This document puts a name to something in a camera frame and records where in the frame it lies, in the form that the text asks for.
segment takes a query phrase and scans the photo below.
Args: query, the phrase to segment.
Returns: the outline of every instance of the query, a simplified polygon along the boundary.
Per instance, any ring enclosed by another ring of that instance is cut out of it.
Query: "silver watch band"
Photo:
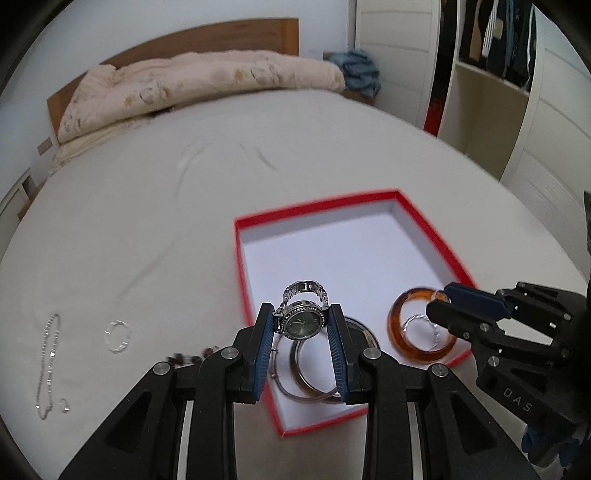
[[[289,287],[285,289],[283,292],[283,302],[276,310],[276,313],[282,313],[283,309],[286,307],[287,302],[290,301],[295,295],[298,293],[305,293],[305,292],[312,292],[315,293],[318,298],[322,301],[322,309],[327,309],[329,306],[329,296],[326,293],[326,290],[322,285],[314,280],[304,280],[304,281],[297,281],[292,283]]]

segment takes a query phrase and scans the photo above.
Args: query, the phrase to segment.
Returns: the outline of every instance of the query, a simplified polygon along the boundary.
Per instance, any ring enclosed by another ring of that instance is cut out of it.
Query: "small silver ring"
[[[65,398],[60,398],[60,407],[62,413],[68,413],[70,411],[70,404]]]
[[[121,325],[121,326],[125,327],[126,335],[125,335],[125,339],[121,342],[121,344],[118,347],[112,348],[111,343],[110,343],[111,333],[113,333],[113,330],[115,330],[117,325]],[[129,325],[127,325],[125,322],[123,322],[121,320],[114,320],[113,322],[111,322],[109,324],[109,326],[105,330],[105,345],[109,349],[109,352],[112,352],[112,353],[122,352],[123,350],[125,350],[127,348],[130,341],[131,341],[131,329],[129,328]]]
[[[435,350],[437,345],[439,345],[439,340],[440,340],[439,329],[437,328],[437,325],[435,325],[431,320],[429,320],[429,317],[427,317],[427,315],[422,314],[422,313],[420,313],[418,315],[413,315],[412,317],[409,317],[406,322],[404,322],[404,325],[402,326],[402,334],[405,336],[407,342],[412,343],[410,341],[410,338],[408,338],[407,328],[408,328],[408,325],[410,325],[410,323],[415,320],[426,320],[429,323],[430,327],[433,330],[433,344],[431,345],[431,348],[429,349],[429,351]]]

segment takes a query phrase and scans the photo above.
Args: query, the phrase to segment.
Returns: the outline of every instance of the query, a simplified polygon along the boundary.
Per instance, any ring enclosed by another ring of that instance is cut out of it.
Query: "bangle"
[[[113,346],[111,346],[111,333],[113,333],[113,330],[115,330],[117,325],[121,325],[122,327],[125,328],[125,338],[121,341],[121,344],[119,346],[113,347]],[[123,350],[125,350],[127,348],[127,346],[129,345],[129,343],[131,341],[131,329],[129,328],[129,325],[127,325],[125,322],[123,322],[121,320],[114,320],[113,322],[111,322],[107,326],[107,329],[105,330],[104,338],[105,338],[105,345],[109,349],[109,352],[121,353]]]
[[[347,323],[348,328],[361,330],[365,335],[365,339],[367,340],[368,346],[379,348],[379,343],[374,334],[361,322],[355,320],[351,317],[345,317],[345,322]],[[308,380],[305,378],[303,372],[300,368],[300,352],[302,347],[304,346],[304,342],[306,340],[297,340],[292,343],[291,345],[291,352],[290,352],[290,369],[291,375],[293,376],[295,383],[305,391],[310,397],[317,398],[320,396],[324,396],[328,394],[328,392],[323,392],[322,390],[318,390],[314,387]],[[324,398],[322,400],[325,403],[342,403],[342,398],[339,393],[334,393],[328,398]]]
[[[411,290],[408,290],[400,295],[390,309],[390,313],[388,314],[388,336],[396,349],[410,360],[416,360],[418,362],[437,361],[446,356],[456,344],[457,337],[453,336],[451,333],[448,333],[449,340],[442,348],[438,350],[426,351],[414,346],[407,338],[406,330],[412,321],[427,320],[433,325],[435,331],[435,340],[433,342],[432,348],[435,348],[439,344],[438,329],[426,315],[413,315],[407,319],[404,324],[400,321],[400,311],[406,302],[410,300],[433,301],[435,299],[450,301],[447,295],[445,295],[445,293],[443,293],[441,290],[434,290],[427,287],[412,288]]]
[[[295,400],[300,403],[315,403],[315,402],[323,401],[323,400],[326,400],[327,398],[332,397],[335,393],[337,393],[336,387],[327,393],[324,393],[322,395],[318,395],[315,397],[300,397],[299,395],[295,395],[295,394],[287,391],[285,389],[285,387],[283,386],[283,384],[281,383],[281,380],[279,379],[279,375],[277,374],[277,348],[279,347],[279,343],[281,342],[282,338],[283,338],[283,335],[279,335],[275,345],[271,348],[271,361],[269,363],[269,374],[271,376],[271,379],[277,385],[277,388],[279,388],[279,391],[281,393],[283,393],[287,398],[290,398],[290,399]]]
[[[345,322],[347,323],[348,328],[361,330],[363,332],[363,334],[365,335],[365,338],[367,339],[369,346],[379,348],[379,343],[378,343],[376,337],[365,325],[363,325],[363,323],[361,323],[353,318],[350,318],[350,317],[345,317]],[[287,391],[287,389],[281,383],[279,375],[277,374],[277,349],[278,349],[279,343],[281,342],[282,337],[283,337],[283,335],[280,335],[277,338],[277,341],[275,342],[275,345],[273,346],[273,348],[271,348],[271,360],[269,362],[269,375],[270,375],[271,379],[277,385],[277,388],[279,389],[279,391],[281,391],[281,393],[283,393],[286,397],[288,397],[292,400],[295,400],[297,402],[300,402],[300,403],[318,403],[318,402],[342,403],[341,396],[338,393],[338,390],[336,389],[336,387],[328,392],[323,392],[322,390],[318,390],[316,387],[312,386],[304,377],[304,375],[300,369],[300,352],[301,352],[301,348],[303,346],[303,343],[306,340],[296,340],[292,343],[291,351],[290,351],[290,370],[291,370],[291,375],[293,376],[297,385],[303,391],[305,391],[307,394],[309,394],[309,396],[302,397],[302,396],[295,395],[295,394]]]

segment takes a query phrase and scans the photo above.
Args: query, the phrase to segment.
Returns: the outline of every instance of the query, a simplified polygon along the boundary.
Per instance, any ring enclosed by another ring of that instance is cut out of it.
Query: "wooden headboard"
[[[300,53],[297,18],[257,18],[190,28],[155,38],[105,60],[118,69],[136,61],[170,59],[188,51],[271,50]],[[72,80],[47,99],[51,124],[57,136],[61,117],[84,75]]]

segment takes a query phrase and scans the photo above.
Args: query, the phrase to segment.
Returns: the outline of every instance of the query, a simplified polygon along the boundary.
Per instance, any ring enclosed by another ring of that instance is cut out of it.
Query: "red box edge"
[[[469,287],[476,288],[476,284],[472,277],[468,274],[462,263],[457,259],[451,248],[444,242],[443,238],[423,216],[423,214],[406,198],[406,196],[398,189],[396,190],[378,190],[374,192],[361,192],[354,194],[341,195],[323,200],[316,200],[313,202],[299,203],[287,207],[282,207],[274,210],[266,210],[253,215],[246,215],[236,218],[234,220],[234,241],[236,248],[236,266],[238,268],[238,281],[240,284],[242,307],[245,314],[246,323],[250,326],[254,325],[255,321],[250,310],[250,301],[248,297],[248,288],[246,285],[246,272],[243,268],[242,249],[240,243],[240,230],[251,228],[254,226],[263,225],[264,223],[277,222],[287,218],[310,215],[312,213],[325,212],[328,210],[335,210],[346,206],[358,205],[361,203],[382,202],[387,200],[397,201],[402,208],[411,216],[414,222],[419,226],[423,233],[427,236],[430,242],[435,246],[436,250],[443,257],[446,264],[450,267],[453,274],[456,276],[459,283]],[[461,355],[451,360],[447,366],[454,367],[472,355],[472,351],[467,350]],[[326,420],[320,423],[315,423],[307,427],[301,427],[293,430],[283,430],[281,420],[277,413],[277,408],[273,400],[273,395],[269,391],[268,386],[265,386],[263,395],[269,411],[271,412],[271,420],[280,437],[288,437],[300,433],[312,432],[331,425],[336,425],[347,420],[354,419],[365,413],[367,408],[354,411],[337,418]]]

